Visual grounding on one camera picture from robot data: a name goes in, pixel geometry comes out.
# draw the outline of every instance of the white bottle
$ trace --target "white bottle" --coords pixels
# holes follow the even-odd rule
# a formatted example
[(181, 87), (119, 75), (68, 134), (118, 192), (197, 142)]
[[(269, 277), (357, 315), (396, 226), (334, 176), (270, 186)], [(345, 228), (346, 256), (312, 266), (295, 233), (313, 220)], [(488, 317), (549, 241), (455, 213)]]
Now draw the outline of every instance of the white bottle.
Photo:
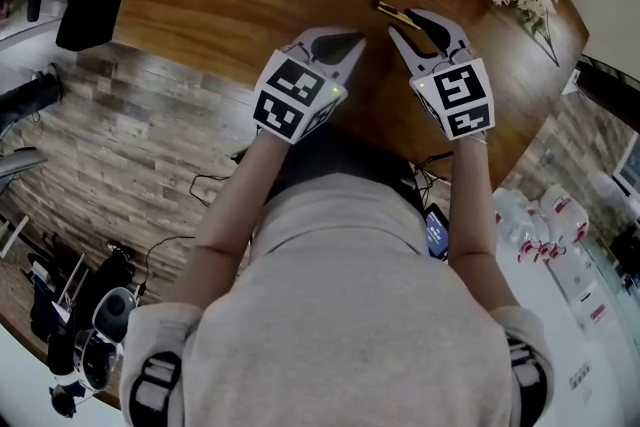
[(506, 189), (498, 188), (493, 193), (496, 223), (500, 237), (518, 249), (518, 261), (524, 256), (537, 253), (535, 226), (529, 215)]
[(540, 200), (540, 207), (549, 219), (551, 231), (557, 233), (558, 245), (578, 242), (587, 234), (587, 212), (560, 185), (547, 189)]
[(540, 204), (537, 201), (532, 201), (525, 206), (525, 211), (529, 214), (529, 217), (531, 217), (533, 226), (536, 229), (535, 238), (538, 244), (538, 254), (535, 255), (533, 261), (537, 261), (538, 258), (542, 258), (543, 260), (552, 258), (552, 255), (557, 254), (557, 244), (549, 227), (547, 217), (540, 208)]

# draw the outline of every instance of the person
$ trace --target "person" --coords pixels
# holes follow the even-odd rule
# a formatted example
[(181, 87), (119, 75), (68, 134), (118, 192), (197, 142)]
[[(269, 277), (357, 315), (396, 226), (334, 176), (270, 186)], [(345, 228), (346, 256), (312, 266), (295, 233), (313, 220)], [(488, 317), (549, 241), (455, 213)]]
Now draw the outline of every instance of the person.
[(452, 158), (447, 265), (406, 161), (328, 124), (293, 147), (262, 130), (166, 302), (130, 317), (126, 422), (532, 426), (552, 367), (496, 263), (484, 136)]
[(131, 283), (135, 267), (130, 259), (135, 252), (114, 241), (108, 242), (107, 247), (111, 250), (111, 256), (94, 274), (89, 275), (78, 293), (69, 321), (65, 326), (58, 326), (47, 342), (47, 366), (57, 382), (55, 388), (49, 389), (51, 405), (65, 418), (73, 418), (75, 415), (75, 399), (86, 400), (93, 395), (83, 385), (81, 373), (75, 367), (76, 350), (81, 348), (80, 350), (90, 351), (90, 367), (95, 374), (92, 378), (108, 383), (111, 373), (115, 347), (97, 337), (91, 338), (93, 313), (108, 292)]

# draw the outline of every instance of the wire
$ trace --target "wire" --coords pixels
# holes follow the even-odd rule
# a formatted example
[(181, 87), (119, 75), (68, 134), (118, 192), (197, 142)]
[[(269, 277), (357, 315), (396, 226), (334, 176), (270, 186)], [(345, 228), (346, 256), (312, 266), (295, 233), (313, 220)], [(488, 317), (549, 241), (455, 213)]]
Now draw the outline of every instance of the wire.
[(196, 180), (198, 178), (210, 178), (211, 180), (216, 180), (218, 182), (222, 182), (224, 180), (228, 180), (229, 177), (228, 176), (216, 176), (216, 175), (202, 175), (202, 174), (198, 174), (196, 176), (193, 177), (193, 180), (191, 181), (191, 185), (189, 186), (189, 194), (191, 196), (193, 196), (194, 198), (196, 198), (200, 203), (202, 203), (205, 207), (209, 206), (209, 203), (207, 203), (205, 200), (203, 200), (200, 196), (198, 196), (197, 194), (195, 194), (193, 192), (193, 187), (196, 184)]
[[(208, 207), (209, 203), (207, 203), (200, 196), (198, 196), (197, 194), (195, 194), (193, 192), (193, 187), (196, 184), (196, 180), (198, 178), (209, 178), (211, 180), (216, 180), (218, 182), (222, 182), (224, 180), (228, 180), (229, 179), (228, 176), (204, 175), (204, 174), (197, 174), (196, 176), (193, 177), (193, 180), (191, 180), (191, 185), (189, 186), (189, 194), (191, 196), (193, 196), (194, 198), (196, 198), (205, 207)], [(166, 237), (166, 238), (162, 239), (160, 242), (155, 243), (153, 246), (151, 246), (149, 248), (149, 251), (147, 251), (147, 254), (144, 256), (145, 276), (144, 276), (144, 281), (140, 284), (140, 288), (138, 289), (138, 296), (139, 297), (142, 297), (144, 295), (146, 289), (147, 289), (147, 280), (149, 279), (149, 255), (151, 254), (151, 252), (155, 248), (157, 248), (158, 246), (161, 246), (162, 244), (164, 244), (165, 242), (169, 242), (171, 240), (177, 240), (177, 239), (185, 239), (186, 240), (186, 239), (193, 239), (193, 238), (195, 238), (195, 237), (190, 236), (190, 235), (173, 235), (171, 237)]]
[(425, 187), (421, 187), (420, 189), (418, 189), (418, 192), (420, 193), (420, 200), (422, 201), (422, 205), (425, 208), (429, 204), (429, 193), (431, 192), (431, 188), (433, 187), (433, 185), (438, 180), (445, 181), (443, 178), (441, 178), (439, 176), (435, 176), (435, 175), (430, 174), (425, 169), (425, 167), (427, 165), (431, 164), (432, 162), (435, 162), (436, 160), (446, 159), (446, 158), (450, 157), (451, 155), (453, 155), (452, 151), (448, 151), (446, 153), (441, 153), (440, 155), (431, 155), (431, 156), (427, 157), (420, 164), (417, 164), (415, 166), (415, 168), (414, 168), (413, 176), (416, 177), (416, 176), (418, 176), (418, 173), (420, 173), (422, 175), (422, 178), (424, 179), (424, 181), (427, 184)]
[(151, 251), (153, 251), (158, 246), (161, 246), (165, 242), (169, 242), (170, 240), (194, 239), (194, 238), (195, 237), (193, 237), (191, 235), (173, 235), (171, 237), (164, 238), (160, 242), (156, 242), (153, 246), (151, 246), (149, 251), (147, 251), (147, 254), (144, 256), (144, 266), (145, 266), (145, 269), (146, 269), (146, 274), (145, 274), (145, 277), (144, 277), (144, 281), (140, 284), (140, 288), (138, 289), (138, 295), (140, 297), (142, 297), (144, 295), (144, 292), (147, 289), (147, 280), (149, 279), (149, 255), (151, 254)]

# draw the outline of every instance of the smartphone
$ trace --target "smartphone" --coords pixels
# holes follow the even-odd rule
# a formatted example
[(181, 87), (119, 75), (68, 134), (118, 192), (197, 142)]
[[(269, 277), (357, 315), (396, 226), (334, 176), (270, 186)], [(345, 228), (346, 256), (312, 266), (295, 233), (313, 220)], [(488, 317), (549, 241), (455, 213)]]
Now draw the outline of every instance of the smartphone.
[(449, 253), (449, 221), (435, 203), (427, 207), (425, 220), (429, 254), (444, 261)]

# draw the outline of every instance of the wooden table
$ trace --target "wooden table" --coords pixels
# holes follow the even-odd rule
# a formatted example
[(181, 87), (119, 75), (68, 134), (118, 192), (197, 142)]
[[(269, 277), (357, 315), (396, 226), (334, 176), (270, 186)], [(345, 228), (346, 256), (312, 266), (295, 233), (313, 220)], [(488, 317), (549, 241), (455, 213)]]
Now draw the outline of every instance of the wooden table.
[[(412, 96), (408, 71), (387, 35), (389, 19), (372, 10), (370, 1), (123, 0), (114, 39), (252, 85), (272, 51), (303, 30), (323, 25), (359, 29), (368, 46), (338, 121), (419, 162), (448, 150), (450, 143)], [(558, 68), (519, 25), (515, 11), (496, 8), (489, 0), (383, 1), (457, 21), (484, 58), (496, 100), (497, 128), (490, 132), (489, 150), (497, 186), (534, 138), (584, 48), (588, 33), (573, 4), (560, 0), (558, 16), (551, 20)], [(449, 166), (442, 161), (430, 169), (449, 176)]]

